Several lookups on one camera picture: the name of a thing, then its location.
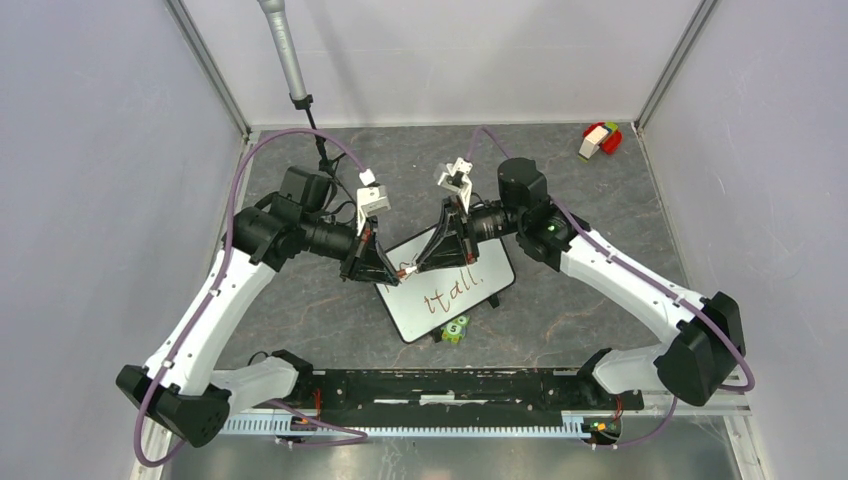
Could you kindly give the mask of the white marker brown cap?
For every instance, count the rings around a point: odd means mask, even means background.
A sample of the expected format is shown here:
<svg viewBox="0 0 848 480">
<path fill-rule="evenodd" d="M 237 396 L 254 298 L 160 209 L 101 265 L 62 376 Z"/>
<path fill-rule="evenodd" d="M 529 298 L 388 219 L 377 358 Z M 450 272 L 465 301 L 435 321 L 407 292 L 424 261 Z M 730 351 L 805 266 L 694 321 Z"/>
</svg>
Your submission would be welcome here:
<svg viewBox="0 0 848 480">
<path fill-rule="evenodd" d="M 399 278 L 406 278 L 418 270 L 416 265 L 399 269 L 396 274 Z"/>
</svg>

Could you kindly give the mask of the white whiteboard black frame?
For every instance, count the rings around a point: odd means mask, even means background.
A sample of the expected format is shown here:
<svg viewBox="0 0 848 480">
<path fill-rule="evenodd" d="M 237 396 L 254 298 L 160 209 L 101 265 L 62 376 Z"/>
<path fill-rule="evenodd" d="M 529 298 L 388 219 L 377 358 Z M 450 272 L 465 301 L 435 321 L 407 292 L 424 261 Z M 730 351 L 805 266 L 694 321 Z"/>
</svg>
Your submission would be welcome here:
<svg viewBox="0 0 848 480">
<path fill-rule="evenodd" d="M 377 284 L 379 300 L 400 339 L 409 344 L 512 286 L 516 272 L 503 240 L 479 245 L 470 266 L 414 272 L 398 286 Z"/>
</svg>

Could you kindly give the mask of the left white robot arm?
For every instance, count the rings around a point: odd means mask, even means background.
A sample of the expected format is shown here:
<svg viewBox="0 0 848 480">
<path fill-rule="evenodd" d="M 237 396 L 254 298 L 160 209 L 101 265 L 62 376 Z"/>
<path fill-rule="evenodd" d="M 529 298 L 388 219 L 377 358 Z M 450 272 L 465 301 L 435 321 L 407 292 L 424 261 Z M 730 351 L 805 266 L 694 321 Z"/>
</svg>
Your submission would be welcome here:
<svg viewBox="0 0 848 480">
<path fill-rule="evenodd" d="M 337 260 L 344 280 L 397 286 L 398 270 L 377 241 L 376 216 L 389 209 L 387 189 L 361 175 L 353 226 L 327 220 L 331 177 L 289 168 L 281 187 L 232 219 L 224 247 L 201 291 L 163 345 L 142 365 L 126 365 L 118 388 L 152 419 L 193 447 L 208 444 L 233 415 L 270 400 L 306 405 L 314 381 L 307 364 L 286 353 L 237 370 L 215 368 L 249 306 L 302 252 Z"/>
</svg>

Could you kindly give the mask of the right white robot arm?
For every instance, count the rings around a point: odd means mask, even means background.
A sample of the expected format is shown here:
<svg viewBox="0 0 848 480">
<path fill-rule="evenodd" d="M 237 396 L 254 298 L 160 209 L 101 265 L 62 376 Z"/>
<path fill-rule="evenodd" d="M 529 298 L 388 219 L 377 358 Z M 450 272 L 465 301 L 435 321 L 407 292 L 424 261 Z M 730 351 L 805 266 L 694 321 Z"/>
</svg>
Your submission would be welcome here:
<svg viewBox="0 0 848 480">
<path fill-rule="evenodd" d="M 436 183 L 450 194 L 433 234 L 402 274 L 470 266 L 479 259 L 482 243 L 512 235 L 528 257 L 594 288 L 658 341 L 596 353 L 577 382 L 585 405 L 602 408 L 620 393 L 664 389 L 700 407 L 719 390 L 754 389 L 740 307 L 730 295 L 702 295 L 614 247 L 549 194 L 547 178 L 533 160 L 503 161 L 496 172 L 498 199 L 477 204 L 471 201 L 471 170 L 463 158 L 438 166 Z"/>
</svg>

